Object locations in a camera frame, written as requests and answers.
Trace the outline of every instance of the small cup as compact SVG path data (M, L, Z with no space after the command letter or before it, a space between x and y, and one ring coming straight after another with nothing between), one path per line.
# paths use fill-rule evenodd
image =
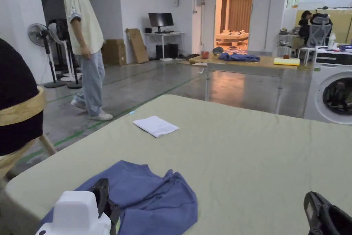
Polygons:
M208 51L202 51L202 59L209 59L209 52Z

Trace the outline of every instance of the computer monitor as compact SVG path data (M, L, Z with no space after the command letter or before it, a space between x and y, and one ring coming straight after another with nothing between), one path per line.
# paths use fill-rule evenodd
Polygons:
M160 27L173 26L173 15L171 13L149 13L150 24L152 27L158 27L158 31L161 32Z

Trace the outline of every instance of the white bottle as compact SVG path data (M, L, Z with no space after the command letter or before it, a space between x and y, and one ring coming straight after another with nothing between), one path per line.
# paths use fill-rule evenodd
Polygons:
M333 49L334 44L335 44L335 40L336 40L336 34L335 33L331 33L330 37L329 37L329 43L328 43L328 48L329 49Z

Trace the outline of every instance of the wooden chair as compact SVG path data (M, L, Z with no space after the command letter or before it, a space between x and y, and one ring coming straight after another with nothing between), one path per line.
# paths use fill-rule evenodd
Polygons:
M33 98L23 103L0 110L0 127L23 122L42 112L46 106L46 98L42 87L38 87L38 91L39 93ZM39 140L50 156L57 153L54 145L50 143L45 134L41 135ZM20 150L0 157L0 177L4 176L4 173L6 174L6 171L9 171L19 161L19 159L27 150L30 149L34 142L35 139L27 143Z

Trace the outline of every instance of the office chair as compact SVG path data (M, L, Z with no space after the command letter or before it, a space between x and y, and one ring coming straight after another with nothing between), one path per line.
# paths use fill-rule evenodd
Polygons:
M42 112L46 106L46 98L42 87L38 87L38 91L39 93L33 98L23 103L0 110L0 127L23 122ZM35 141L36 139L33 139L18 151L0 157L0 179L11 170L11 168L21 159L24 153L30 149ZM39 137L39 141L43 144L44 149L49 153L49 155L52 156L57 153L54 145L50 143L45 134Z
M309 38L307 41L307 47L299 49L299 54L302 50L306 52L304 65L306 66L309 59L309 52L316 51L316 46L325 46L325 40L332 29L332 25L327 25L329 23L329 18L315 17L313 22L318 25L311 25L309 27Z

